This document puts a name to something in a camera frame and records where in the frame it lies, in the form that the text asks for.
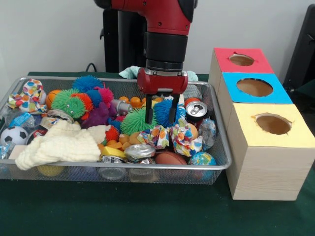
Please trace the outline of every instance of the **black cable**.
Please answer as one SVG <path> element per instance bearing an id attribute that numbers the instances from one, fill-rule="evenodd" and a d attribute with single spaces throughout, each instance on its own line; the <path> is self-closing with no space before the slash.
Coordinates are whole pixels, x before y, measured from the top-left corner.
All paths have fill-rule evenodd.
<path id="1" fill-rule="evenodd" d="M 88 72 L 88 71 L 89 71 L 90 66 L 93 67 L 94 72 L 97 72 L 96 66 L 95 66 L 94 63 L 92 63 L 92 62 L 88 64 L 87 68 L 85 69 L 85 72 Z"/>

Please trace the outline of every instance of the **blue puffer ball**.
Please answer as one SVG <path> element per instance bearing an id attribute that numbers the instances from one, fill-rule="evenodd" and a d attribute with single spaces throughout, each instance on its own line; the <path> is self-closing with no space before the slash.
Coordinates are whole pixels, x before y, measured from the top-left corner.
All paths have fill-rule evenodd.
<path id="1" fill-rule="evenodd" d="M 166 99 L 154 105 L 153 111 L 155 113 L 158 124 L 163 125 L 163 127 L 172 127 L 178 124 L 178 119 L 184 118 L 186 116 L 186 110 L 183 106 L 177 105 L 176 120 L 174 123 L 169 122 L 169 112 L 172 107 L 173 100 Z"/>
<path id="2" fill-rule="evenodd" d="M 116 129 L 118 129 L 119 133 L 122 133 L 122 130 L 120 129 L 121 122 L 117 120 L 112 120 L 111 118 L 108 118 L 108 124 L 114 126 Z"/>
<path id="3" fill-rule="evenodd" d="M 99 107 L 99 104 L 102 102 L 102 96 L 97 90 L 89 90 L 86 92 L 86 94 L 90 97 L 92 100 L 94 107 Z"/>
<path id="4" fill-rule="evenodd" d="M 73 82 L 72 85 L 73 89 L 78 89 L 80 92 L 87 92 L 94 89 L 95 87 L 103 88 L 104 85 L 102 84 L 101 80 L 92 75 L 79 77 Z"/>

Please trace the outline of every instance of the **light blue cloth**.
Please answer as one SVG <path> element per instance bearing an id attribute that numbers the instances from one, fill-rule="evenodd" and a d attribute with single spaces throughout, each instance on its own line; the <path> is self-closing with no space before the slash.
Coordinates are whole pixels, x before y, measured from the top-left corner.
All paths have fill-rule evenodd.
<path id="1" fill-rule="evenodd" d="M 123 70 L 122 72 L 119 73 L 119 75 L 125 79 L 137 79 L 137 75 L 138 75 L 138 70 L 140 69 L 140 67 L 138 66 L 131 66 L 128 67 L 127 69 Z M 189 81 L 193 81 L 196 82 L 198 81 L 198 76 L 196 75 L 195 72 L 193 71 L 187 71 L 188 74 L 188 80 Z"/>

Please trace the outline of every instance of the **stacked boxes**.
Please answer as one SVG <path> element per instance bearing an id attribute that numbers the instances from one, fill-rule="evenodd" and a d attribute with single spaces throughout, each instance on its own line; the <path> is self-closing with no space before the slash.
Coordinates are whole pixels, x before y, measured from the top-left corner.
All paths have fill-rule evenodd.
<path id="1" fill-rule="evenodd" d="M 215 88 L 233 163 L 233 199 L 295 200 L 315 159 L 315 138 L 259 49 L 213 52 Z"/>

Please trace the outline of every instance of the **circular hole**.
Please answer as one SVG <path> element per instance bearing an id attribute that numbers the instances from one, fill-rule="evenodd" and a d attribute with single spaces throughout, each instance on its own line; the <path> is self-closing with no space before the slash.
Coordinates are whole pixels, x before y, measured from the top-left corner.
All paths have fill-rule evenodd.
<path id="1" fill-rule="evenodd" d="M 250 65 L 253 65 L 254 63 L 253 58 L 243 55 L 243 54 L 234 54 L 230 56 L 230 61 L 240 66 L 250 66 Z"/>
<path id="2" fill-rule="evenodd" d="M 271 134 L 286 134 L 291 129 L 291 122 L 274 114 L 262 114 L 256 118 L 257 124 Z"/>
<path id="3" fill-rule="evenodd" d="M 273 88 L 270 84 L 263 80 L 254 78 L 240 80 L 237 82 L 237 87 L 240 91 L 254 97 L 265 97 L 273 92 Z"/>

